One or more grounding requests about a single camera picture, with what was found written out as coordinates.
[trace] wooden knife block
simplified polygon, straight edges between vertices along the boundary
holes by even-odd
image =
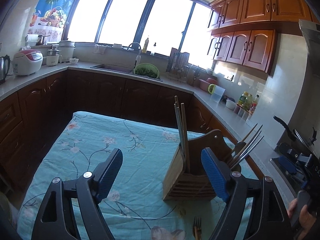
[[[198,138],[188,140],[190,172],[186,172],[186,159],[181,145],[177,147],[163,186],[163,200],[212,200],[216,193],[201,163],[201,151],[209,147],[219,160],[227,162],[231,149],[220,130],[212,130]]]

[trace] green pitcher handle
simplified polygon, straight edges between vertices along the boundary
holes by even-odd
[[[216,86],[215,84],[210,84],[210,85],[208,86],[208,92],[209,92],[210,94],[213,93],[215,86]]]

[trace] countertop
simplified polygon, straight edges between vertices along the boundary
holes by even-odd
[[[240,141],[251,129],[253,124],[246,122],[240,118],[237,114],[234,114],[232,110],[225,107],[224,103],[216,103],[210,100],[211,95],[198,87],[192,87],[186,83],[177,82],[166,77],[165,73],[160,75],[162,82],[157,80],[151,80],[135,75],[126,73],[113,72],[108,70],[98,70],[91,67],[99,65],[93,62],[79,61],[76,65],[70,63],[60,63],[56,66],[48,67],[43,65],[39,71],[29,76],[7,76],[6,82],[0,85],[0,101],[16,92],[17,90],[52,74],[71,69],[81,70],[94,73],[107,74],[111,76],[125,77],[129,79],[144,81],[147,83],[157,84],[160,86],[181,90],[190,94],[193,94],[199,101],[206,106],[211,113],[226,127],[226,129]],[[289,187],[286,185],[280,174],[276,171],[270,162],[271,158],[279,157],[269,144],[263,139],[257,147],[250,153],[251,158],[260,168],[265,176],[270,176],[275,181],[284,204],[288,206],[288,203],[295,197],[292,195]]]

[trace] electric kettle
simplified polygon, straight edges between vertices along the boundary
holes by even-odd
[[[8,61],[8,69],[5,70],[5,62]],[[0,84],[5,82],[5,78],[7,77],[7,74],[9,72],[10,67],[10,57],[8,55],[5,55],[4,57],[0,57]]]

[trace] window pane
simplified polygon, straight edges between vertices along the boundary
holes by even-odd
[[[70,41],[94,42],[108,0],[80,0],[70,23]]]
[[[196,4],[181,48],[181,52],[190,53],[189,63],[202,68],[212,66],[212,59],[207,56],[211,37],[210,32],[207,32],[210,12],[209,8]]]
[[[156,53],[170,55],[171,48],[179,48],[182,34],[190,14],[190,0],[156,0],[146,27],[141,46],[149,36],[148,50],[156,42]]]
[[[103,24],[99,43],[133,42],[147,0],[113,0]]]

